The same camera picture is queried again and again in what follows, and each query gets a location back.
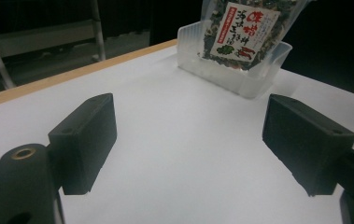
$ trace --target snack packet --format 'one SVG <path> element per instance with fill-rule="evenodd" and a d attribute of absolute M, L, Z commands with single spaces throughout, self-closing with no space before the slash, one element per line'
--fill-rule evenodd
<path fill-rule="evenodd" d="M 202 58 L 249 70 L 276 47 L 311 0 L 203 0 Z"/>

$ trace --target white label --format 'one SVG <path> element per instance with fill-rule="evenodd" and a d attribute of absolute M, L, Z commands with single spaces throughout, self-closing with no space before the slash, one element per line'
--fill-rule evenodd
<path fill-rule="evenodd" d="M 210 54 L 252 62 L 280 12 L 229 2 Z"/>

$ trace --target seaweed package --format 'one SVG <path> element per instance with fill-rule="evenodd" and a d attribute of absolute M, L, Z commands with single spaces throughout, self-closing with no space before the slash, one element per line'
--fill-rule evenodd
<path fill-rule="evenodd" d="M 204 0 L 204 59 L 249 70 L 282 40 L 310 0 Z"/>

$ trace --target transparent packaging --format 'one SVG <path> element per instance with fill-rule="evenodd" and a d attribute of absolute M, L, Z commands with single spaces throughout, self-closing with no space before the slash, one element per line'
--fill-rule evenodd
<path fill-rule="evenodd" d="M 292 46 L 279 42 L 260 63 L 249 70 L 233 69 L 215 61 L 200 57 L 198 49 L 202 41 L 204 21 L 180 27 L 177 34 L 178 67 L 210 81 L 222 88 L 253 99 L 267 91 L 284 63 Z"/>

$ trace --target dark floor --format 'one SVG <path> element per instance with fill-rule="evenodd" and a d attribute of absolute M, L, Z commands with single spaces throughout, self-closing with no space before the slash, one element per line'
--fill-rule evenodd
<path fill-rule="evenodd" d="M 110 59 L 149 46 L 149 32 L 130 33 L 105 40 L 106 58 Z M 7 71 L 17 85 L 96 63 L 97 46 L 94 40 L 30 52 L 4 59 Z M 0 91 L 4 85 L 0 76 Z"/>

